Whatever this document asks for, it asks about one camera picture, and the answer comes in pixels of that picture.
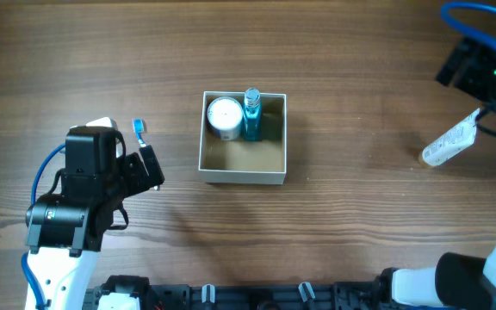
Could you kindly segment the blue white toothbrush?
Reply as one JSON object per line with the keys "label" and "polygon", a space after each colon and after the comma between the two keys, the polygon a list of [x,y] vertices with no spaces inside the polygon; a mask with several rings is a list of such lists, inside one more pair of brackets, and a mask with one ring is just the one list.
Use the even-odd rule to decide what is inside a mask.
{"label": "blue white toothbrush", "polygon": [[145,122],[140,118],[136,118],[132,120],[132,123],[133,123],[133,131],[136,135],[139,145],[141,147],[146,147],[146,143],[142,138],[142,133],[146,131]]}

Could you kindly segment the white lotion tube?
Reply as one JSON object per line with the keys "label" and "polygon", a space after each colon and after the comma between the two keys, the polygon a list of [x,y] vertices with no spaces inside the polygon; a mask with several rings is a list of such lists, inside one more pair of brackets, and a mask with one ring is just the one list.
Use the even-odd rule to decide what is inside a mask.
{"label": "white lotion tube", "polygon": [[476,117],[480,111],[479,108],[476,109],[469,116],[430,143],[419,154],[419,162],[424,166],[436,167],[472,146],[478,130]]}

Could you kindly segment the clear cotton bud jar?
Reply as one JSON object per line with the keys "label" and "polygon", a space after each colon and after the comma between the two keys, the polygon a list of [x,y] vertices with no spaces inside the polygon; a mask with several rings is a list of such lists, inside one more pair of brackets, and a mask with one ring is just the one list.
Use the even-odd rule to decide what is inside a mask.
{"label": "clear cotton bud jar", "polygon": [[207,118],[213,133],[221,140],[236,140],[241,135],[244,116],[236,99],[230,96],[214,99],[208,106]]}

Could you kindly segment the teal mouthwash bottle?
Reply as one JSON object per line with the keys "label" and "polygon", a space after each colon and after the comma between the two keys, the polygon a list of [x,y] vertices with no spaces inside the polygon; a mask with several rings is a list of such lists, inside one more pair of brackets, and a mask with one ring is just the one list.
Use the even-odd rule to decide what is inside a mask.
{"label": "teal mouthwash bottle", "polygon": [[261,94],[256,88],[250,88],[244,96],[244,137],[248,141],[260,140]]}

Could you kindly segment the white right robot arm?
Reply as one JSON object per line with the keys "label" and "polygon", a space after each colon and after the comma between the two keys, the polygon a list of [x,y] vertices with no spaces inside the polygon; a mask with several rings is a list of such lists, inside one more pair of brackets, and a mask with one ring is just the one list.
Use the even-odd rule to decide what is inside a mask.
{"label": "white right robot arm", "polygon": [[[421,158],[440,165],[450,155],[470,146],[477,132],[491,134],[480,120],[496,114],[496,50],[476,39],[463,38],[437,74],[440,84],[481,99],[483,107],[425,148]],[[390,298],[411,307],[496,309],[496,246],[486,258],[443,254],[427,269],[394,270],[389,279]]]}

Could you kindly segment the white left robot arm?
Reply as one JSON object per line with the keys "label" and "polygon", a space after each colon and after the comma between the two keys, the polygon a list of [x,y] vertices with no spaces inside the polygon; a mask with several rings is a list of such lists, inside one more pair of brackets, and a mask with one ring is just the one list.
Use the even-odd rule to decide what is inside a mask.
{"label": "white left robot arm", "polygon": [[133,153],[113,127],[73,127],[60,150],[65,166],[26,212],[28,251],[21,267],[28,282],[27,309],[79,309],[84,304],[102,238],[116,225],[130,196],[157,188],[164,174],[153,148]]}

